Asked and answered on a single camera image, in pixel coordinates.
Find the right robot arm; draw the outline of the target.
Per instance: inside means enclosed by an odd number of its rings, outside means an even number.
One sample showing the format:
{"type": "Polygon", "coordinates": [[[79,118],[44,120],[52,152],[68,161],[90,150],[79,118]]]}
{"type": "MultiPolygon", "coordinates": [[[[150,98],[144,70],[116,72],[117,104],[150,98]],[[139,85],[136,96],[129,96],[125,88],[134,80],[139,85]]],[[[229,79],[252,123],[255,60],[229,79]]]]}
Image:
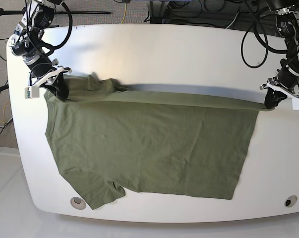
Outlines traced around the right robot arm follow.
{"type": "Polygon", "coordinates": [[[45,88],[60,100],[66,100],[69,89],[64,82],[63,75],[71,73],[69,67],[58,65],[58,60],[50,60],[49,56],[55,50],[62,48],[69,40],[73,27],[71,12],[62,0],[26,0],[25,13],[17,24],[9,39],[9,47],[15,56],[22,57],[23,62],[30,69],[28,86],[25,88],[25,98],[38,98],[40,88],[45,88]],[[56,6],[65,9],[69,19],[68,31],[65,39],[53,46],[42,40],[54,18],[56,6]]]}

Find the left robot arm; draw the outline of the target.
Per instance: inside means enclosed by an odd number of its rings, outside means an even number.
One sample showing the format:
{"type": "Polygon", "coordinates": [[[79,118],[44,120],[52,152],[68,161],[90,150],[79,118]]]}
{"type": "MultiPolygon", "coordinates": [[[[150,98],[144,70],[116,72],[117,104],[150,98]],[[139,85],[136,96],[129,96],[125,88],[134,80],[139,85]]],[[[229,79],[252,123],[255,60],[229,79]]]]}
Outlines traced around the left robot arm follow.
{"type": "Polygon", "coordinates": [[[268,0],[270,11],[277,13],[276,27],[285,39],[285,58],[281,68],[261,89],[266,89],[264,104],[269,110],[290,98],[294,110],[299,110],[299,0],[268,0]]]}

